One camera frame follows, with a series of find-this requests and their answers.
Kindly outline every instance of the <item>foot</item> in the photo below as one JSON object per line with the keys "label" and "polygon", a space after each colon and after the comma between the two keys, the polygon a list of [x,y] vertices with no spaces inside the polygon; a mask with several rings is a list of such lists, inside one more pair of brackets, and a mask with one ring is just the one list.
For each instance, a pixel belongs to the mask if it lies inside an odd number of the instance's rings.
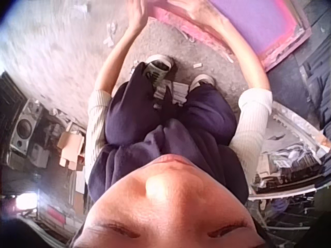
{"label": "foot", "polygon": [[190,92],[203,84],[211,84],[211,85],[215,86],[216,83],[215,83],[215,80],[211,76],[208,76],[206,74],[200,74],[193,80],[193,82],[190,86]]}
{"label": "foot", "polygon": [[174,64],[172,58],[158,54],[149,57],[145,63],[146,69],[144,70],[143,75],[146,75],[154,88],[162,82]]}

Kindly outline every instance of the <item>concrete floor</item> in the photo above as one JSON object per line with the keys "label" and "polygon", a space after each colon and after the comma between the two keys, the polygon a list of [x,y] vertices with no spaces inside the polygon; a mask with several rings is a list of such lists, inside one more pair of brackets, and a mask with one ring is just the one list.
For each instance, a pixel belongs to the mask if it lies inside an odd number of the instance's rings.
{"label": "concrete floor", "polygon": [[[0,26],[0,69],[6,70],[28,97],[46,108],[58,108],[87,126],[87,102],[94,81],[111,48],[103,44],[106,24],[117,23],[115,43],[127,25],[125,1],[91,1],[86,16],[75,5],[86,1],[17,1]],[[217,85],[235,112],[247,88],[237,62],[230,63],[211,48],[191,43],[176,29],[149,20],[127,56],[118,84],[128,79],[134,60],[153,54],[172,56],[177,82],[190,83],[200,73]],[[193,69],[193,64],[203,67]]]}

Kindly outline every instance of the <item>navy pants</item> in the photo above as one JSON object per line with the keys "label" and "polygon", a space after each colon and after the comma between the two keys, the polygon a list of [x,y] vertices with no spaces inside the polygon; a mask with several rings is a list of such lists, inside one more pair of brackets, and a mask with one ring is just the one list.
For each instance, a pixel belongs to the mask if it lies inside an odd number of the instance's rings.
{"label": "navy pants", "polygon": [[161,110],[156,110],[152,83],[142,75],[145,67],[145,63],[140,63],[130,81],[118,89],[110,102],[105,127],[108,144],[125,146],[141,142],[170,118],[179,120],[187,129],[209,132],[217,144],[230,143],[237,127],[236,118],[214,86],[204,84],[192,90],[183,107],[172,104],[167,90]]}

